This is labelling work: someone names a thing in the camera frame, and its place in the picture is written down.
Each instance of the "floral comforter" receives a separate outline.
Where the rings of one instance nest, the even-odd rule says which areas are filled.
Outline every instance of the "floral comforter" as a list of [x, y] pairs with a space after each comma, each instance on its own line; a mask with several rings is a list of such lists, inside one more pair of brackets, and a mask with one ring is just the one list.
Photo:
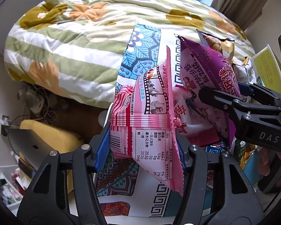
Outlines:
[[[12, 27], [5, 45], [5, 65], [14, 80], [108, 108], [117, 78], [123, 74], [119, 69], [127, 60], [126, 49], [134, 51], [139, 46], [138, 38], [131, 36], [136, 24], [196, 41], [196, 29], [235, 39], [233, 60], [237, 64], [255, 54], [236, 24], [195, 0], [44, 0]], [[143, 43], [150, 47], [150, 41]], [[139, 53], [152, 57], [146, 50]], [[137, 76], [142, 70], [133, 73]]]

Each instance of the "cartoon character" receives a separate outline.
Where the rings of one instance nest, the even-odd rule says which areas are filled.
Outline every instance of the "cartoon character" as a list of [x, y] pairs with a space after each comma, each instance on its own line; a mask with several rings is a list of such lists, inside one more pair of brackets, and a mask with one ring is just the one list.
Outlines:
[[152, 94], [153, 92], [159, 93], [159, 91], [154, 87], [149, 88], [149, 94]]
[[185, 84], [185, 87], [186, 87], [189, 91], [191, 91], [191, 90], [192, 90], [192, 87], [191, 87], [191, 84], [189, 83], [189, 77], [183, 78], [183, 82], [184, 82], [184, 84]]
[[156, 107], [162, 107], [164, 105], [164, 103], [160, 102], [160, 101], [152, 101], [151, 102], [151, 108], [155, 109]]
[[151, 113], [162, 113], [163, 108], [162, 107], [156, 107], [155, 109], [151, 109]]
[[156, 77], [156, 76], [157, 76], [157, 74], [149, 74], [149, 75], [147, 76], [147, 79], [149, 80], [150, 78]]

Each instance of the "white wall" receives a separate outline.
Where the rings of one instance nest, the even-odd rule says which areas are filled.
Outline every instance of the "white wall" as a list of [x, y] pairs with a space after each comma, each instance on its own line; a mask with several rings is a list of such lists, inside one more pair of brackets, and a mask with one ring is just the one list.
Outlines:
[[[3, 114], [13, 120], [16, 116], [23, 114], [24, 105], [17, 100], [17, 91], [21, 85], [22, 83], [13, 82], [10, 78], [4, 67], [3, 56], [0, 55], [0, 118]], [[7, 138], [0, 135], [0, 166], [16, 164], [10, 152]]]
[[281, 61], [278, 37], [281, 35], [281, 0], [268, 0], [262, 9], [262, 15], [245, 31], [255, 52], [267, 44]]

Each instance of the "barcode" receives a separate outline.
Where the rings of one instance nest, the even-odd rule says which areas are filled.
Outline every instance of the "barcode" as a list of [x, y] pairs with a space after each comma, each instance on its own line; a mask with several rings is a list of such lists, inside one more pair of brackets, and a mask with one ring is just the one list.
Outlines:
[[110, 135], [110, 147], [116, 149], [117, 151], [121, 151], [121, 137]]
[[250, 67], [250, 68], [247, 70], [247, 75], [248, 75], [248, 78], [249, 78], [249, 81], [250, 81], [250, 82], [254, 79], [252, 71], [253, 71], [253, 68], [252, 68], [252, 67]]

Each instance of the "snack bag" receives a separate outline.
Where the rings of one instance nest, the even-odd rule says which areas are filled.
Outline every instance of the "snack bag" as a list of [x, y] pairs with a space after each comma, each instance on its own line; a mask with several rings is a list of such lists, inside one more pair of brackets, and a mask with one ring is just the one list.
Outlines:
[[193, 40], [180, 37], [181, 69], [180, 79], [191, 92], [197, 112], [212, 123], [223, 138], [232, 144], [235, 126], [228, 114], [204, 104], [197, 97], [199, 90], [206, 86], [240, 97], [238, 84], [228, 59], [221, 53]]
[[235, 160], [238, 162], [242, 170], [244, 169], [245, 164], [248, 162], [249, 158], [252, 156], [256, 148], [256, 145], [241, 141], [234, 137], [231, 153], [233, 154]]
[[177, 127], [179, 134], [198, 146], [218, 141], [216, 128], [196, 111], [189, 91], [180, 87], [173, 88], [174, 116], [181, 120], [181, 126]]
[[197, 33], [203, 45], [209, 46], [211, 49], [221, 53], [232, 63], [232, 58], [234, 56], [234, 40], [229, 38], [221, 39], [201, 30], [197, 30]]
[[[243, 84], [253, 84], [256, 83], [255, 72], [249, 57], [244, 59], [242, 65], [233, 64], [233, 71], [236, 77], [237, 82], [241, 82]], [[241, 96], [245, 103], [250, 103], [250, 96]]]
[[175, 135], [170, 49], [167, 59], [124, 86], [111, 113], [114, 158], [133, 158], [183, 196], [183, 170]]

